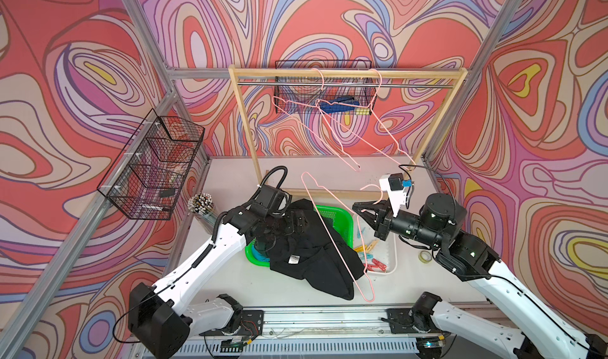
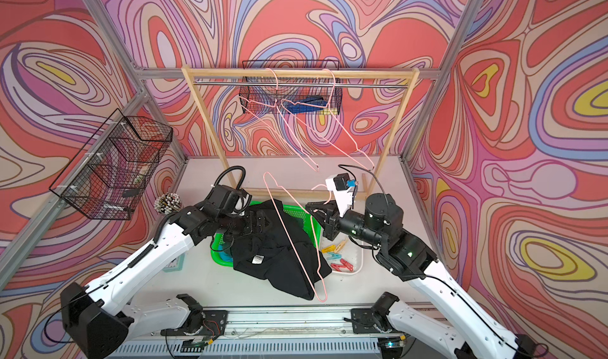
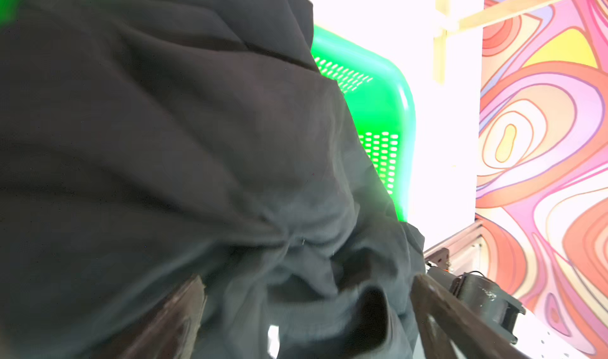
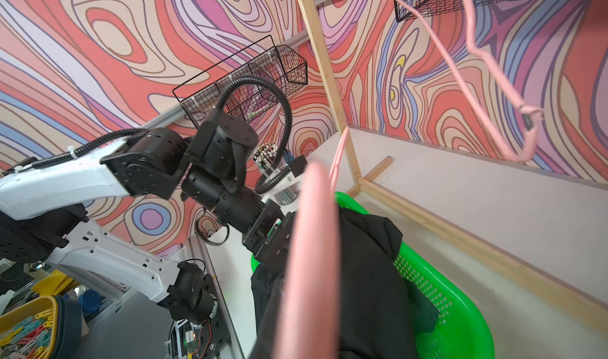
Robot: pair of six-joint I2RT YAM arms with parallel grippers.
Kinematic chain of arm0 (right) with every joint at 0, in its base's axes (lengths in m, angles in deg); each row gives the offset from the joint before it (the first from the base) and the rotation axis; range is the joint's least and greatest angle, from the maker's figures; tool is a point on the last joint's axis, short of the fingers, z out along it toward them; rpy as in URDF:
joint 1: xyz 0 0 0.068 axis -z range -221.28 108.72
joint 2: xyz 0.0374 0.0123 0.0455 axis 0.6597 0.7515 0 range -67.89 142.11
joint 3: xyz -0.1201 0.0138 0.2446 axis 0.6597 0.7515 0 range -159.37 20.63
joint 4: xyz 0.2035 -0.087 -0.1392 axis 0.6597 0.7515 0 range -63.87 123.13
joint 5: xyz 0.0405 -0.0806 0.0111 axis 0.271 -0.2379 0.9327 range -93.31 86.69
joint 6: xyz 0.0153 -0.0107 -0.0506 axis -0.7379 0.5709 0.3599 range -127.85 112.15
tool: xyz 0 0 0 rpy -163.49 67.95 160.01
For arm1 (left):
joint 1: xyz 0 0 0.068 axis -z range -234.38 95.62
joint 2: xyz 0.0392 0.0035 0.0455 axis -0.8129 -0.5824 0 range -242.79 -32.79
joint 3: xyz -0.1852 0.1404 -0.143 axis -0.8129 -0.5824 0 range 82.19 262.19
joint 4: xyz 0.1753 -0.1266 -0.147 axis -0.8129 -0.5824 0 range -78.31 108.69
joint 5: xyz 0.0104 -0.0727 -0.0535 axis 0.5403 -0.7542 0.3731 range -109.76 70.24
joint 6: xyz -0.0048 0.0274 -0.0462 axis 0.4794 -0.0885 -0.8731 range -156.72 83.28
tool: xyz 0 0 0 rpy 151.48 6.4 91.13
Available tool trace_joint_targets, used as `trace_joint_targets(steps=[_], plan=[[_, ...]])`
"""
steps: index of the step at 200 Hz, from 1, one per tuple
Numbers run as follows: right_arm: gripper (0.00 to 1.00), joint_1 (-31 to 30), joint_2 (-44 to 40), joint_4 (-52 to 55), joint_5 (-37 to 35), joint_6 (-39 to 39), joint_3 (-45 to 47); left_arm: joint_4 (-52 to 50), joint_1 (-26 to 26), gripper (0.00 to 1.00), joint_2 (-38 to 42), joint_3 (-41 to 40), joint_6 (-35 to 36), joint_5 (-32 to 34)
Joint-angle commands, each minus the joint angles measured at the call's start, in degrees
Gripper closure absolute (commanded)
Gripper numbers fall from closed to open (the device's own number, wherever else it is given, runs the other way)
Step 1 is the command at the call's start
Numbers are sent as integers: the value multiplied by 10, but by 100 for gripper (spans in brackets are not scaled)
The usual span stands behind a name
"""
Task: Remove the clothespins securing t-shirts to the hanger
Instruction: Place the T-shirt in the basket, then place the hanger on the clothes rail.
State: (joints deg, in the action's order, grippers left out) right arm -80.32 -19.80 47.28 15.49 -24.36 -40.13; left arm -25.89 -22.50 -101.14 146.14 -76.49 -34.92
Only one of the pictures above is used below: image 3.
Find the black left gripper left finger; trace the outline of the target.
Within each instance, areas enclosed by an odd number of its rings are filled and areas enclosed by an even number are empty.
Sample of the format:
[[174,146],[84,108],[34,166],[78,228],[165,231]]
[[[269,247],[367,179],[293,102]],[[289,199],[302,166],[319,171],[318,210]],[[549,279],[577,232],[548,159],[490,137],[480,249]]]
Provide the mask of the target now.
[[181,359],[193,355],[207,296],[198,276],[177,287],[101,351],[103,358]]

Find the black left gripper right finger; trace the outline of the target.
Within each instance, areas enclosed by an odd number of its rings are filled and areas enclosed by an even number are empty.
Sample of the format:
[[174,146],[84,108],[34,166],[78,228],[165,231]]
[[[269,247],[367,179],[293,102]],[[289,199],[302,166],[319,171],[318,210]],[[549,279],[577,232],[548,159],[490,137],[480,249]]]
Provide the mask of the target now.
[[425,357],[457,359],[457,352],[477,359],[526,357],[427,274],[415,276],[410,298]]

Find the black t-shirt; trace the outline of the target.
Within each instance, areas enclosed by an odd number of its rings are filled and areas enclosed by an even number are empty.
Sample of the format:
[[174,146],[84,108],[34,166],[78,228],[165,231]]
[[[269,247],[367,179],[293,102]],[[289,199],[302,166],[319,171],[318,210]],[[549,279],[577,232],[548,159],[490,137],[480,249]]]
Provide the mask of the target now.
[[1,337],[94,358],[186,281],[194,358],[410,358],[397,219],[309,0],[18,0],[1,28]]

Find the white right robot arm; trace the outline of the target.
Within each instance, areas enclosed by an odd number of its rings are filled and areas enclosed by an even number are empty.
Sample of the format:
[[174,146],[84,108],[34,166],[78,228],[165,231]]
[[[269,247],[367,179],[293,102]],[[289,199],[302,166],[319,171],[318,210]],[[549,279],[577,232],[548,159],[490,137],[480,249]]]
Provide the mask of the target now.
[[452,274],[449,254],[427,254],[410,293],[424,356],[526,358],[513,334],[523,304],[479,271]]

